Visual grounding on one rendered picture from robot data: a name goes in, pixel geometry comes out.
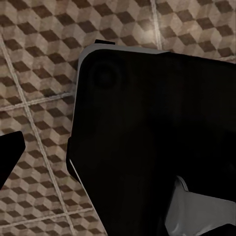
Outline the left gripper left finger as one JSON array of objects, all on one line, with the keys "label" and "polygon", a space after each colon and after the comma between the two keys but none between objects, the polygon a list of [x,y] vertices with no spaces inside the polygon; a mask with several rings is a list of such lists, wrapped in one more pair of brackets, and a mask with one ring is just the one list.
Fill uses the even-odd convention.
[{"label": "left gripper left finger", "polygon": [[0,190],[25,149],[25,140],[21,131],[0,136]]}]

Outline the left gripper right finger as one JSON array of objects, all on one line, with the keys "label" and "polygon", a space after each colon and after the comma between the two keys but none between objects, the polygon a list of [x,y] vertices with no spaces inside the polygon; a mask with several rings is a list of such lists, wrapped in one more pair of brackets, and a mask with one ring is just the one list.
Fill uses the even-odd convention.
[{"label": "left gripper right finger", "polygon": [[225,131],[220,147],[236,170],[236,132]]}]

